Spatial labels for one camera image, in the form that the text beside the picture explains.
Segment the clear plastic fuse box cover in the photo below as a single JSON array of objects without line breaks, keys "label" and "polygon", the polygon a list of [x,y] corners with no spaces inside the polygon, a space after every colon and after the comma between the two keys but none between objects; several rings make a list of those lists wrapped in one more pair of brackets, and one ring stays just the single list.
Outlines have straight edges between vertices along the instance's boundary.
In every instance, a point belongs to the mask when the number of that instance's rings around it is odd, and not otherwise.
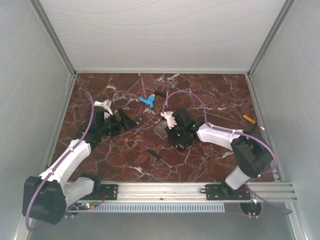
[{"label": "clear plastic fuse box cover", "polygon": [[167,132],[165,130],[166,126],[165,125],[158,125],[156,126],[153,131],[161,138],[165,139],[167,138]]}]

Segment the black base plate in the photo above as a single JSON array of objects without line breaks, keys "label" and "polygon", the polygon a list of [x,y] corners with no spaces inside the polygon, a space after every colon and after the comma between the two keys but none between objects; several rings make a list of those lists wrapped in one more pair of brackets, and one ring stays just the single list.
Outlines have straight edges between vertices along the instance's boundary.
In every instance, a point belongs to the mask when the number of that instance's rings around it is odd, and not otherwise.
[{"label": "black base plate", "polygon": [[251,194],[243,184],[234,190],[225,182],[219,184],[206,184],[201,190],[206,195],[206,200],[210,201],[247,201],[251,199]]},{"label": "black base plate", "polygon": [[101,184],[95,186],[92,193],[85,195],[81,201],[102,201],[102,200],[117,200],[118,199],[118,185],[117,184]]}]

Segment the aluminium mounting rail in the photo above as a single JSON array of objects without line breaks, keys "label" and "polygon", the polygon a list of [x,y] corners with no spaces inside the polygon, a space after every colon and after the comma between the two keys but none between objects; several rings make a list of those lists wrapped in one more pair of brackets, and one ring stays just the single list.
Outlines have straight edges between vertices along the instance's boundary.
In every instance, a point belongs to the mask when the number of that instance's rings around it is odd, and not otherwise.
[{"label": "aluminium mounting rail", "polygon": [[[117,201],[123,203],[202,203],[206,195],[200,193],[205,182],[115,182]],[[288,182],[250,182],[249,188],[270,202],[296,201],[293,185]]]}]

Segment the small black screwdriver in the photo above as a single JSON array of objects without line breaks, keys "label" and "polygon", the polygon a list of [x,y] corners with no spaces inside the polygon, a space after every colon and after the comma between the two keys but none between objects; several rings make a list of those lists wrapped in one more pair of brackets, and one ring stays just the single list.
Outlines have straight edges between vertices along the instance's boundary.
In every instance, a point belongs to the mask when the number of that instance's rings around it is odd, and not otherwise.
[{"label": "small black screwdriver", "polygon": [[165,163],[169,168],[172,168],[172,166],[170,164],[168,164],[167,162],[165,162],[162,157],[160,155],[158,155],[154,150],[152,149],[147,149],[147,151],[153,156],[155,157],[156,159],[162,161],[163,163]]}]

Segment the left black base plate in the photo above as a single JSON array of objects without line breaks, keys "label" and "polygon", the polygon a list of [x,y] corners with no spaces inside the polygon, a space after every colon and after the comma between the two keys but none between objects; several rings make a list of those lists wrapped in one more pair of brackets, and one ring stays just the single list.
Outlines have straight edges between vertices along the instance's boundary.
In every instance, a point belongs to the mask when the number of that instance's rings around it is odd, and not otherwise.
[{"label": "left black base plate", "polygon": [[102,201],[102,200],[117,200],[118,199],[118,185],[117,184],[101,184],[95,186],[92,193],[85,195],[81,201]]}]

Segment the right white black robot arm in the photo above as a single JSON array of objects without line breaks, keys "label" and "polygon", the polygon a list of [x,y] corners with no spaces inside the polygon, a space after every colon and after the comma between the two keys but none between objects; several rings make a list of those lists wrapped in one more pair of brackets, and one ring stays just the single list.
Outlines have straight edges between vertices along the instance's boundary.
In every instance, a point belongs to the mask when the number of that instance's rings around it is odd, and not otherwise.
[{"label": "right white black robot arm", "polygon": [[167,127],[169,143],[183,152],[196,142],[211,143],[231,150],[237,167],[218,185],[207,184],[201,192],[207,200],[250,200],[246,183],[262,175],[273,160],[270,147],[255,129],[229,129],[205,122],[196,122],[184,108],[161,113]]}]

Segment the black handled screwdriver top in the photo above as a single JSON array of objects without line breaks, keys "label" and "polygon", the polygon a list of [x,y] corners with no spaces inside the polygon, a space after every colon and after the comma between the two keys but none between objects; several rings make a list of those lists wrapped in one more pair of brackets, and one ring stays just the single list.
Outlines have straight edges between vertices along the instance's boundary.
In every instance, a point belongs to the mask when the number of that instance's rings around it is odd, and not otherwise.
[{"label": "black handled screwdriver top", "polygon": [[145,88],[145,90],[150,91],[150,92],[152,92],[152,93],[155,94],[155,95],[160,95],[160,96],[163,96],[163,97],[166,97],[166,96],[167,96],[167,94],[164,93],[164,92],[162,92],[162,91],[153,90],[153,89],[148,89],[148,88]]}]

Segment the black fuse box base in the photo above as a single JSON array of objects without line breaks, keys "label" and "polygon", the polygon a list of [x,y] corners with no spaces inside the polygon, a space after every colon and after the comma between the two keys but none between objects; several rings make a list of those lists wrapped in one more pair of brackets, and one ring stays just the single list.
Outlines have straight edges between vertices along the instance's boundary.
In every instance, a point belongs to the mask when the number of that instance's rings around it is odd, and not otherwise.
[{"label": "black fuse box base", "polygon": [[172,146],[180,153],[185,151],[188,147],[193,146],[194,141],[189,139],[173,140]]}]

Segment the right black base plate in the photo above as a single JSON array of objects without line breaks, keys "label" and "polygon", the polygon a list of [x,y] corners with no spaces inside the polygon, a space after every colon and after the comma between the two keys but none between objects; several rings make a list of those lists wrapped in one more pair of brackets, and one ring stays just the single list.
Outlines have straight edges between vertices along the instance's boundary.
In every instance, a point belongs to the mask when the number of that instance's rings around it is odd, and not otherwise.
[{"label": "right black base plate", "polygon": [[206,200],[210,201],[247,201],[251,199],[251,194],[243,184],[234,190],[225,182],[219,184],[206,184],[201,190],[206,195]]}]

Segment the blue plastic fitting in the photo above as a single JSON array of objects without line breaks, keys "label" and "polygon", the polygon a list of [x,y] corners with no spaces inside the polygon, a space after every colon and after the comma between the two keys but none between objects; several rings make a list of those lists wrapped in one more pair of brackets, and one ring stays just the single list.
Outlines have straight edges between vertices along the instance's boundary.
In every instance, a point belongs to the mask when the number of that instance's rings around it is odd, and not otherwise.
[{"label": "blue plastic fitting", "polygon": [[154,101],[155,101],[155,95],[151,94],[149,95],[148,98],[143,98],[142,96],[139,97],[138,99],[140,102],[146,104],[149,108],[153,108],[154,107]]}]

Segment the orange handled screwdriver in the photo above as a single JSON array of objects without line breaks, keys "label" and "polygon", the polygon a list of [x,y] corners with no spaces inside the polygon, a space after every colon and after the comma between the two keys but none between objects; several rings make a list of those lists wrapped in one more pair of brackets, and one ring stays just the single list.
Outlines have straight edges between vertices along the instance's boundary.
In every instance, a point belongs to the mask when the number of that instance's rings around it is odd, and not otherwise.
[{"label": "orange handled screwdriver", "polygon": [[263,131],[265,130],[264,127],[262,127],[261,125],[259,125],[258,122],[255,121],[254,119],[252,119],[251,117],[249,117],[249,116],[247,116],[247,115],[244,114],[244,115],[243,115],[243,118],[244,118],[245,120],[247,120],[248,122],[250,122],[251,124],[259,127],[261,130],[263,130]]}]

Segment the silver combination wrench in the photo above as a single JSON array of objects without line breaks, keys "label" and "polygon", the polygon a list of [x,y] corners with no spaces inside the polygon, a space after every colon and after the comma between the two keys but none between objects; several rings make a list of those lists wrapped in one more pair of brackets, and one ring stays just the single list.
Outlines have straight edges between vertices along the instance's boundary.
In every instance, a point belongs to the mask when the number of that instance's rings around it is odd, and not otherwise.
[{"label": "silver combination wrench", "polygon": [[171,90],[168,88],[166,89],[166,96],[168,97],[171,94]]}]

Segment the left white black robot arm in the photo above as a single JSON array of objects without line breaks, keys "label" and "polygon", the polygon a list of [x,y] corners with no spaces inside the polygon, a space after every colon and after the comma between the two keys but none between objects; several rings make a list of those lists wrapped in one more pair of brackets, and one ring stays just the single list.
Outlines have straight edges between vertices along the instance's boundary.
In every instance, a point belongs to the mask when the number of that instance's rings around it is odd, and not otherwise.
[{"label": "left white black robot arm", "polygon": [[22,214],[49,224],[57,224],[67,208],[85,196],[99,198],[103,187],[98,177],[83,174],[74,182],[67,181],[80,163],[100,144],[102,137],[113,138],[137,126],[121,108],[117,120],[109,101],[91,104],[88,120],[82,125],[63,154],[39,176],[24,183]]}]

